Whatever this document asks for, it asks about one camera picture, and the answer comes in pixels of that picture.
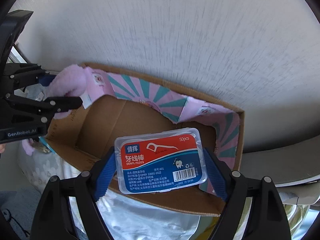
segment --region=blue label stripe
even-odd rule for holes
[[[166,159],[169,159],[169,158],[172,158],[172,157],[177,157],[177,156],[180,156],[180,155],[187,155],[187,154],[194,154],[194,153],[197,153],[198,154],[198,151],[197,150],[192,150],[192,151],[187,151],[187,152],[182,152],[182,153],[177,153],[177,154],[173,154],[173,155],[169,155],[167,157],[164,157],[164,158],[161,158],[159,160],[156,160],[154,162],[149,162],[149,163],[146,163],[146,164],[143,164],[137,168],[133,168],[133,169],[123,169],[124,171],[134,171],[134,170],[139,170],[141,169],[142,167],[146,167],[148,165],[151,165],[151,164],[154,164],[154,163],[157,163],[157,162],[160,162],[160,161],[163,161],[163,160],[166,160]]]

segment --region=black cable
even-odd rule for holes
[[[22,227],[22,225],[20,225],[20,223],[11,215],[10,210],[9,210],[9,209],[5,209],[5,211],[7,211],[7,212],[8,212],[8,215],[9,215],[9,218],[8,218],[8,219],[5,219],[5,220],[6,220],[8,223],[10,223],[11,220],[14,220],[14,221],[17,223],[17,225],[21,228],[21,230],[23,231],[23,233],[25,234],[25,236],[26,236],[26,237],[29,237],[29,236],[30,236],[30,233],[29,233],[27,230],[25,230],[25,229]]]

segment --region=barcode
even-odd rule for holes
[[[182,171],[174,171],[172,174],[174,182],[196,177],[195,168],[185,169]]]

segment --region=blue gripper pad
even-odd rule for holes
[[[106,194],[110,181],[112,180],[115,172],[116,172],[116,158],[115,158],[115,152],[113,152],[108,162],[103,167],[103,170],[101,171],[100,175],[98,176],[98,179],[96,182],[96,190],[93,194],[93,198],[95,201],[98,201],[100,197],[103,197]]]
[[[217,166],[215,165],[214,161],[212,160],[208,151],[205,148],[203,149],[203,153],[208,178],[213,186],[213,189],[218,197],[222,198],[223,201],[226,201],[228,198],[228,194],[226,191],[226,181],[224,180],[219,169],[217,168]]]

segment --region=white fabric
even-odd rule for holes
[[[32,156],[28,156],[21,146],[18,163],[30,183],[41,192],[53,175],[67,179],[80,173],[56,153],[35,151]],[[75,198],[70,198],[70,204],[75,225],[84,232]],[[200,219],[200,216],[144,204],[110,190],[100,198],[97,206],[115,240],[187,240],[196,231]]]

